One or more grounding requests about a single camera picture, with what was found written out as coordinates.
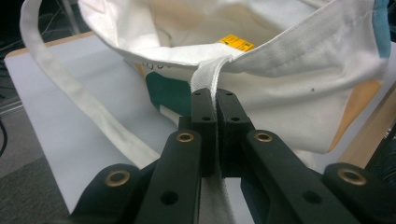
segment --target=white fabric strap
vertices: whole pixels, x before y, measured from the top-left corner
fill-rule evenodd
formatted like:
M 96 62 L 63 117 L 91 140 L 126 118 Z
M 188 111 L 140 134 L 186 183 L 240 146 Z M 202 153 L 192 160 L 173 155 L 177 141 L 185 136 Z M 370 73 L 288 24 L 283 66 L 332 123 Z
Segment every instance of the white fabric strap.
M 233 56 L 229 55 L 200 63 L 191 79 L 191 91 L 210 89 L 215 111 L 219 72 L 232 58 Z M 200 223 L 235 223 L 227 189 L 224 180 L 221 179 L 219 157 L 217 157 L 215 173 L 211 177 L 204 178 L 202 182 Z
M 191 91 L 198 91 L 203 88 L 209 89 L 213 107 L 215 107 L 219 72 L 232 58 L 233 56 L 229 55 L 200 63 L 198 70 L 195 71 L 191 79 Z
M 137 167 L 143 168 L 157 160 L 160 156 L 156 151 L 125 129 L 79 81 L 54 59 L 37 29 L 40 5 L 41 0 L 24 2 L 21 8 L 20 27 L 23 42 L 41 70 Z

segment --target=green fabric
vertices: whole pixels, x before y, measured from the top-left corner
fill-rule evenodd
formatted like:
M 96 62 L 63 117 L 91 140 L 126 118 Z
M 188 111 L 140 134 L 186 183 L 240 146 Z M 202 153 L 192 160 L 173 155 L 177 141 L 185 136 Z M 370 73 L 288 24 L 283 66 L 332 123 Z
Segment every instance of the green fabric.
M 188 82 L 163 77 L 156 72 L 146 76 L 148 94 L 154 106 L 163 105 L 180 116 L 191 115 L 191 88 Z

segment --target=teal object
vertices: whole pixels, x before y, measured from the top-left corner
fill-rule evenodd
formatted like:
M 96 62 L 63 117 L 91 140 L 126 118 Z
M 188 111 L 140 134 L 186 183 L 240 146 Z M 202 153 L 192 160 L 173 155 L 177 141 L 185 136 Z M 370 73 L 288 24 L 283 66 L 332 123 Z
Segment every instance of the teal object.
M 390 31 L 388 24 L 389 0 L 376 0 L 373 12 L 373 28 L 375 42 L 378 47 L 379 56 L 388 58 L 390 55 Z
M 188 82 L 163 77 L 156 72 L 146 76 L 151 103 L 160 110 L 160 105 L 178 113 L 191 115 L 191 88 Z

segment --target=white table surface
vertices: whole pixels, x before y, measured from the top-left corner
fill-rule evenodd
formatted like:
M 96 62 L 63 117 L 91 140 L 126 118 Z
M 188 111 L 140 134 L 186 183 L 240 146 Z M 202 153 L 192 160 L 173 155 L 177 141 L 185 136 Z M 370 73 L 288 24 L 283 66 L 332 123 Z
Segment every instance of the white table surface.
M 396 59 L 395 44 L 392 49 L 391 57 Z M 177 127 L 150 104 L 144 79 L 120 55 L 96 36 L 50 47 L 50 51 L 127 129 L 162 151 L 167 136 Z M 6 64 L 64 201 L 72 211 L 99 171 L 108 165 L 130 162 L 39 70 L 28 53 L 6 58 Z M 327 155 L 315 155 L 319 171 L 338 160 L 394 82 L 395 76 L 390 74 L 396 74 L 396 63 L 390 65 L 384 88 L 348 129 L 339 146 Z M 238 185 L 237 179 L 227 179 L 235 219 L 238 223 L 253 223 Z

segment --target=brass insert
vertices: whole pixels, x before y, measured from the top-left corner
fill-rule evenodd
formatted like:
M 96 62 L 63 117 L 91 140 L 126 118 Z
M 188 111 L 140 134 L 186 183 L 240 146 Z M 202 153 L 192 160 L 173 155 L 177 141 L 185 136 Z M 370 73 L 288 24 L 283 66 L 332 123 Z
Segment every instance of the brass insert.
M 131 175 L 128 171 L 118 170 L 110 172 L 106 177 L 106 185 L 109 187 L 118 187 L 125 184 Z
M 261 142 L 271 142 L 273 140 L 273 136 L 268 133 L 256 133 L 254 138 Z
M 337 174 L 341 179 L 353 185 L 363 186 L 367 183 L 366 177 L 351 169 L 339 169 Z
M 180 133 L 177 135 L 177 141 L 179 142 L 190 142 L 194 140 L 194 135 L 191 133 Z

